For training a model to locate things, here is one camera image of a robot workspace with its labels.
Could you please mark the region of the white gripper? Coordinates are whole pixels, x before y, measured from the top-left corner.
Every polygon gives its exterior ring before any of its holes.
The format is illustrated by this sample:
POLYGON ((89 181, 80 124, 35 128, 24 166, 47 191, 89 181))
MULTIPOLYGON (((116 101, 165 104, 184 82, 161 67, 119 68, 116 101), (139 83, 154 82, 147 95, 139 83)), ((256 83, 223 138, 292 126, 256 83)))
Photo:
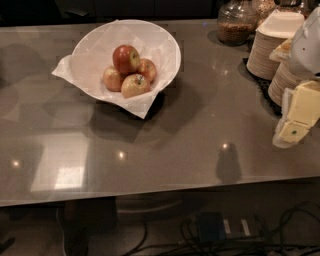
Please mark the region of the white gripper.
MULTIPOLYGON (((276 62, 290 58, 288 38, 269 55, 276 62)), ((275 129, 276 144, 298 144, 320 119, 320 83, 306 81, 294 90, 286 88, 282 97, 282 118, 275 129)))

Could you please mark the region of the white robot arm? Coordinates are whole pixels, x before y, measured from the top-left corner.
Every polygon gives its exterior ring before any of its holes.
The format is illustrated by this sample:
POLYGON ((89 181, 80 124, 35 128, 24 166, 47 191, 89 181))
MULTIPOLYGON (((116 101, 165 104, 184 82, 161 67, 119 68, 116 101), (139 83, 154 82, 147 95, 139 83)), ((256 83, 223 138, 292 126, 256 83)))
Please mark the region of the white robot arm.
POLYGON ((281 62, 268 89, 282 113, 273 144, 289 148, 298 144, 320 119, 320 7, 270 58, 281 62))

